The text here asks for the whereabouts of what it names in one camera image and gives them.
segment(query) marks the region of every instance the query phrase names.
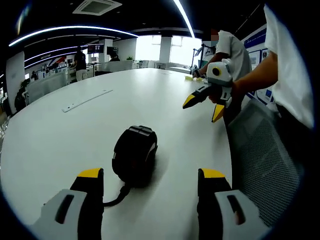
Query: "ceiling air vent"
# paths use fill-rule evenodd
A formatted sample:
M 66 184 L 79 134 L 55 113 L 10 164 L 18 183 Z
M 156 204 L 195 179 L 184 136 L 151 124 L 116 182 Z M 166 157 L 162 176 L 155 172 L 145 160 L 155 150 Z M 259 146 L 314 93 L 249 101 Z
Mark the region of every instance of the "ceiling air vent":
M 122 3 L 112 0 L 85 0 L 72 13 L 101 16 L 121 5 Z

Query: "hand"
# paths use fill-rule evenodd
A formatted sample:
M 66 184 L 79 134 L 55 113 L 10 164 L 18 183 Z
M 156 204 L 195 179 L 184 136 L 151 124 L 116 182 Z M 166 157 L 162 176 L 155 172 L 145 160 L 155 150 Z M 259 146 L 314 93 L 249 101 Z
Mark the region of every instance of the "hand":
M 222 95 L 222 88 L 217 87 L 214 89 L 214 92 L 209 96 L 209 99 L 216 104 L 218 100 L 221 98 Z M 232 90 L 231 90 L 231 97 L 232 97 L 232 102 L 236 103 L 243 100 L 245 96 L 245 93 L 241 90 L 239 84 L 237 82 L 232 83 Z
M 198 69 L 197 71 L 198 71 L 198 73 L 200 74 L 200 76 L 202 76 L 202 75 L 205 74 L 203 68 L 200 68 L 200 69 Z M 196 71 L 193 72 L 192 76 L 193 76 L 194 78 L 198 78 L 198 76 L 197 76 L 197 74 L 196 74 Z

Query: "white t-shirt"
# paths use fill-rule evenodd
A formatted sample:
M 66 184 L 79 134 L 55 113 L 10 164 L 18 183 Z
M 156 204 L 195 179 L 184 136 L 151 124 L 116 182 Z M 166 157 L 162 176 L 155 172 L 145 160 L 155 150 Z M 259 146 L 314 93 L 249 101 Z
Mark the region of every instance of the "white t-shirt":
M 219 31 L 215 53 L 228 54 L 233 63 L 233 81 L 251 72 L 250 57 L 245 45 L 228 31 Z
M 267 6 L 264 13 L 265 47 L 278 56 L 278 81 L 272 89 L 274 100 L 311 129 L 314 126 L 313 94 L 306 65 L 288 29 Z

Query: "yellow object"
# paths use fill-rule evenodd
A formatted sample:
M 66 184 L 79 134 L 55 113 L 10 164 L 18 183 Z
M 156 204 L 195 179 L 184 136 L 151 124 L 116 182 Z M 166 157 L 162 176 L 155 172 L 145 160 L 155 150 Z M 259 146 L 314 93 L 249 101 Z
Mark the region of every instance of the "yellow object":
M 193 99 L 195 96 L 194 95 L 192 95 L 192 94 L 190 94 L 187 98 L 186 98 L 186 100 L 185 100 L 185 102 L 184 102 L 184 104 L 182 105 L 182 107 L 184 106 L 184 105 L 186 105 L 191 99 Z
M 217 104 L 215 106 L 214 112 L 213 112 L 213 117 L 212 117 L 212 122 L 215 123 L 218 121 L 223 115 L 224 115 L 224 110 L 225 106 Z
M 192 76 L 185 76 L 185 80 L 190 80 L 190 81 L 192 81 L 192 80 L 193 80 L 193 77 L 192 77 Z
M 204 178 L 206 178 L 206 179 L 224 178 L 225 177 L 224 174 L 222 174 L 221 172 L 214 170 L 214 169 L 201 168 L 201 170 L 203 171 Z
M 77 177 L 84 177 L 84 178 L 97 178 L 100 168 L 92 168 L 85 171 L 82 171 Z
M 220 76 L 221 75 L 221 70 L 220 70 L 220 68 L 218 68 L 218 67 L 214 67 L 214 68 L 212 68 L 212 73 L 214 72 L 214 69 L 217 69 L 218 71 L 219 71 L 219 75 L 215 75 L 215 74 L 213 74 L 213 75 L 215 75 L 215 76 Z

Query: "white table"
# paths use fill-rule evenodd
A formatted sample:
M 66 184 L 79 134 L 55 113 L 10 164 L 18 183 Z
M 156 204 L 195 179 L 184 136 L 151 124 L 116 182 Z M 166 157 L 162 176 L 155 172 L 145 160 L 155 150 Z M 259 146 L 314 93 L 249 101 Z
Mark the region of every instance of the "white table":
M 169 70 L 179 72 L 179 73 L 184 73 L 184 74 L 190 74 L 190 69 L 186 69 L 186 68 L 178 67 L 178 66 L 171 66 L 171 67 L 169 67 Z
M 77 174 L 98 167 L 104 201 L 115 199 L 123 184 L 112 170 L 115 144 L 131 125 L 144 125 L 158 137 L 152 182 L 105 208 L 102 238 L 198 239 L 198 168 L 232 181 L 226 128 L 222 119 L 211 123 L 213 104 L 182 109 L 200 84 L 178 72 L 134 69 L 73 83 L 27 106 L 10 120 L 2 146 L 1 184 L 13 211 L 33 224 Z M 113 91 L 62 111 L 101 90 Z

